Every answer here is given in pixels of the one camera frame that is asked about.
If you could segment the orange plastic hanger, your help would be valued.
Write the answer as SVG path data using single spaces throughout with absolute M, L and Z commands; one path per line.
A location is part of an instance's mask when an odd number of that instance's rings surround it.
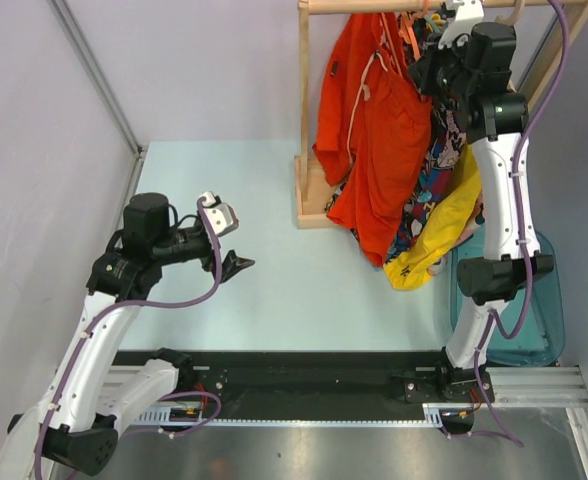
M 429 2 L 423 1 L 415 11 L 380 13 L 384 34 L 390 43 L 394 65 L 408 78 L 408 67 L 423 55 L 428 36 L 434 32 L 429 26 Z

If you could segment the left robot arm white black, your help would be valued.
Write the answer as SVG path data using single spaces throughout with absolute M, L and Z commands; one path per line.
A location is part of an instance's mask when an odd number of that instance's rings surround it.
M 38 403 L 14 416 L 0 453 L 0 479 L 41 479 L 53 464 L 88 476 L 110 461 L 126 430 L 152 405 L 193 399 L 195 423 L 169 431 L 170 438 L 192 433 L 222 410 L 220 398 L 205 389 L 190 355 L 163 348 L 110 396 L 104 382 L 122 340 L 140 310 L 168 308 L 148 296 L 166 266 L 197 260 L 213 284 L 199 297 L 172 303 L 181 309 L 211 298 L 219 286 L 253 266 L 234 251 L 223 255 L 219 240 L 239 224 L 233 208 L 210 191 L 202 193 L 185 226 L 160 193 L 133 196 L 123 224 L 94 262 L 83 310 L 64 358 Z

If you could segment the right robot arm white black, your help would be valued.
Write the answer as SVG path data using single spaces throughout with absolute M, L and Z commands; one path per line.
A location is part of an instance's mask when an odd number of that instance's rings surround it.
M 469 374 L 485 363 L 493 331 L 507 340 L 520 333 L 535 281 L 555 266 L 540 250 L 529 206 L 529 109 L 509 86 L 516 43 L 514 27 L 505 24 L 449 24 L 408 68 L 420 93 L 452 102 L 481 175 L 484 250 L 457 265 L 464 305 L 444 348 L 446 369 L 435 376 L 447 401 L 470 391 Z

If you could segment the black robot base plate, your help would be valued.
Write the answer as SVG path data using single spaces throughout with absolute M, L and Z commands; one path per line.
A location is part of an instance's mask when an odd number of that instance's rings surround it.
M 494 398 L 485 367 L 452 367 L 440 351 L 125 351 L 118 366 L 157 356 L 178 362 L 174 393 L 212 394 L 203 413 L 229 422 L 386 423 L 421 420 L 423 407 L 475 408 Z

